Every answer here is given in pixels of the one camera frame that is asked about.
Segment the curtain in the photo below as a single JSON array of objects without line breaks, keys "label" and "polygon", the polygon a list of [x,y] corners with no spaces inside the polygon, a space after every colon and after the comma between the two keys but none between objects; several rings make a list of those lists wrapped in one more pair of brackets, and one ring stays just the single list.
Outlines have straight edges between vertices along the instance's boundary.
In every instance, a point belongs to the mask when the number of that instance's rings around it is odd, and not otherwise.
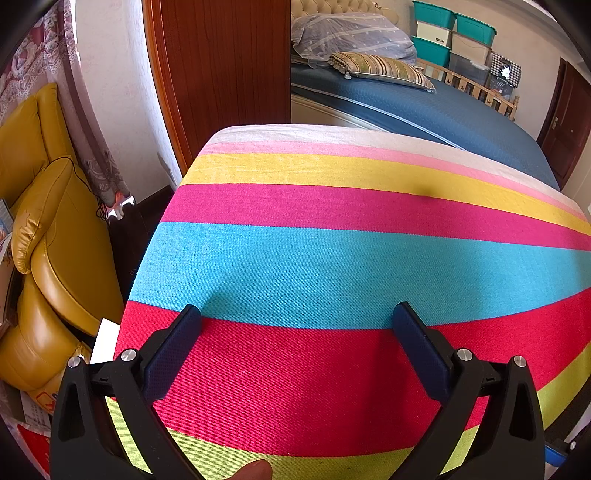
[{"label": "curtain", "polygon": [[60,0],[29,31],[0,76],[0,125],[16,106],[56,82],[80,167],[108,207],[130,195],[96,121],[82,78],[70,0]]}]

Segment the yellow leather armchair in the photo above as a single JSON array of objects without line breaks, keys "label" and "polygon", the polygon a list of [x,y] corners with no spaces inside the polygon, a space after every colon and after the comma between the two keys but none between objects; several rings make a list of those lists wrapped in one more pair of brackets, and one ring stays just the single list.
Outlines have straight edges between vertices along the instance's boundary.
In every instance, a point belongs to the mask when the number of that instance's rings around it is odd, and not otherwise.
[{"label": "yellow leather armchair", "polygon": [[90,355],[71,331],[96,336],[101,318],[120,322],[124,308],[107,226],[54,83],[0,127],[0,197],[15,217],[12,256],[25,275],[18,326],[0,338],[0,378],[52,411],[68,358]]}]

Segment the wooden bed rail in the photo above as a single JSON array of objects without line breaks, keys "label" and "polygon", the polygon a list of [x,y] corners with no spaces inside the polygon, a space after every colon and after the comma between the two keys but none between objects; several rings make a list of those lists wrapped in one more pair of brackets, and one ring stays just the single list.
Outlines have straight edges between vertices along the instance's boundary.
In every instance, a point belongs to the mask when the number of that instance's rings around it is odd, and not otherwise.
[{"label": "wooden bed rail", "polygon": [[456,72],[448,70],[447,68],[431,63],[430,61],[417,59],[416,66],[422,67],[424,69],[424,74],[427,77],[445,82],[462,92],[466,92],[476,100],[481,101],[485,105],[499,112],[501,115],[509,118],[509,120],[515,121],[515,113],[519,103],[518,95],[512,102],[510,102],[492,90],[489,90]]}]

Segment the metal pin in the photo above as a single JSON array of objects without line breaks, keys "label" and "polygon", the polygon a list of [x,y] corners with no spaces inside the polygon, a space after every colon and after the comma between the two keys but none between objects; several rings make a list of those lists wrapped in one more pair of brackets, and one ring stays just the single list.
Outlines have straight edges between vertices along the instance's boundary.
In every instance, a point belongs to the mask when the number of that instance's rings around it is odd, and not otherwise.
[{"label": "metal pin", "polygon": [[70,367],[70,368],[77,367],[78,365],[80,365],[81,361],[82,360],[80,359],[79,356],[73,356],[68,360],[68,367]]},{"label": "metal pin", "polygon": [[128,348],[125,352],[121,354],[121,359],[124,362],[131,362],[135,356],[138,354],[134,349]]},{"label": "metal pin", "polygon": [[513,357],[513,361],[515,362],[515,364],[518,367],[524,367],[527,365],[527,362],[525,361],[525,358],[523,358],[521,355],[515,355]]},{"label": "metal pin", "polygon": [[465,362],[467,362],[468,360],[472,360],[472,352],[470,350],[468,350],[467,348],[460,348],[457,351],[457,357],[460,360],[464,360]]}]

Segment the tufted headboard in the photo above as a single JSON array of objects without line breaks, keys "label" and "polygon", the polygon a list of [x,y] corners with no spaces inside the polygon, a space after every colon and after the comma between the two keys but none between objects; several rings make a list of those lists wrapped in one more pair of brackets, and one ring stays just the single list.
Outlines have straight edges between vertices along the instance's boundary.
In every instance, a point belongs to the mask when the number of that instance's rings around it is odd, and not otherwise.
[{"label": "tufted headboard", "polygon": [[339,14],[345,12],[381,13],[394,25],[398,23],[398,15],[389,8],[380,7],[372,0],[291,0],[291,19],[303,15]]}]

